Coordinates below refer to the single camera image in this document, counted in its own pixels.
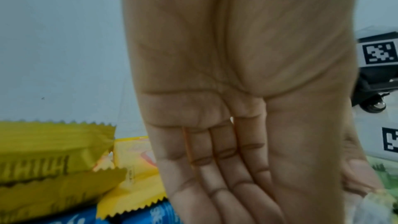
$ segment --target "plastic wrapper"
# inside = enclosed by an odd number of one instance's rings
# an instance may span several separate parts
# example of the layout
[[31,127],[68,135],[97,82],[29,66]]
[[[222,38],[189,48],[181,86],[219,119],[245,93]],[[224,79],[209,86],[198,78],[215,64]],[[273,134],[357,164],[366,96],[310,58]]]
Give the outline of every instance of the plastic wrapper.
[[25,224],[109,224],[107,220],[96,219],[97,207],[76,209],[55,216],[36,219]]
[[182,224],[168,201],[138,211],[124,213],[120,219],[121,224]]
[[115,166],[128,172],[125,181],[98,203],[99,218],[145,208],[166,197],[147,137],[115,140],[113,155]]
[[26,221],[97,202],[125,177],[126,170],[116,168],[0,187],[0,224]]
[[0,122],[0,185],[91,170],[114,131],[104,124]]

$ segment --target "blue wrapper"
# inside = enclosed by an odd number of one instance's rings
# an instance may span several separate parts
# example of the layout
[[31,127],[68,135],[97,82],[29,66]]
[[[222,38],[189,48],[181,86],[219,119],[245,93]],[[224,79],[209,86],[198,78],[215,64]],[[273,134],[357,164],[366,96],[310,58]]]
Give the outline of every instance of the blue wrapper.
[[57,214],[24,224],[109,224],[107,220],[96,219],[97,206],[85,207],[64,214]]
[[121,215],[121,224],[183,224],[168,201]]

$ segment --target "yellow wrapper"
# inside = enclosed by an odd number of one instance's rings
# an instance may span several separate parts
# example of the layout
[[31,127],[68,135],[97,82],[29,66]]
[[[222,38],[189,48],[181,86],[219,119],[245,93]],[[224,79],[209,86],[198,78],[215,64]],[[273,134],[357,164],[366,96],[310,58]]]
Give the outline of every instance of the yellow wrapper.
[[124,182],[100,200],[98,218],[144,208],[166,197],[147,137],[115,140],[113,155],[115,166],[127,168],[128,173]]
[[104,124],[0,122],[0,185],[91,170],[114,131]]
[[55,214],[91,202],[125,178],[126,170],[117,168],[0,187],[0,224]]

